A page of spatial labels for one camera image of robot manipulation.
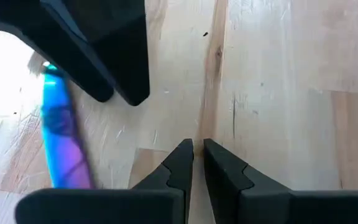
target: wooden surface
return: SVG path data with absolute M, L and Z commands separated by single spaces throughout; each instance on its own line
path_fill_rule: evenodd
M 150 97 L 102 104 L 71 85 L 100 188 L 133 186 L 193 138 L 190 223 L 212 223 L 201 140 L 213 138 L 290 188 L 358 189 L 358 0 L 148 0 L 146 9 Z M 31 54 L 0 33 L 0 214 L 50 186 Z

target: wood grain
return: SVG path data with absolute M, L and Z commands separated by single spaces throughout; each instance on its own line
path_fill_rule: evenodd
M 358 189 L 358 0 L 145 6 L 150 97 L 98 103 L 70 84 L 98 187 L 134 185 L 193 138 L 190 223 L 213 223 L 200 156 L 213 138 L 293 189 Z M 0 32 L 0 191 L 13 195 L 50 186 L 31 54 Z

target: black plastic jaw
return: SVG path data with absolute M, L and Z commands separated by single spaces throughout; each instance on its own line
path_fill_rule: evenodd
M 136 106 L 150 94 L 144 0 L 1 0 L 0 30 L 98 101 L 116 89 Z
M 358 191 L 293 191 L 204 140 L 204 168 L 217 224 L 358 223 Z
M 188 223 L 193 142 L 184 140 L 130 190 L 46 189 L 23 198 L 18 224 Z

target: wooden table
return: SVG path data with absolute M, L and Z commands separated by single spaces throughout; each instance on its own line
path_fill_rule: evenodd
M 358 0 L 146 8 L 150 97 L 98 103 L 71 85 L 99 187 L 133 186 L 193 138 L 190 223 L 212 223 L 201 140 L 213 138 L 292 189 L 358 189 Z M 50 186 L 31 53 L 0 33 L 0 223 L 13 222 L 22 195 Z

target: black plastic part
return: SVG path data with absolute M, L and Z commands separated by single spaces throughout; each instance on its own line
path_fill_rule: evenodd
M 18 224 L 188 223 L 193 143 L 184 140 L 130 190 L 46 189 L 16 207 Z
M 211 139 L 204 164 L 217 224 L 358 223 L 358 191 L 292 191 Z
M 150 94 L 144 0 L 1 0 L 12 33 L 98 101 Z

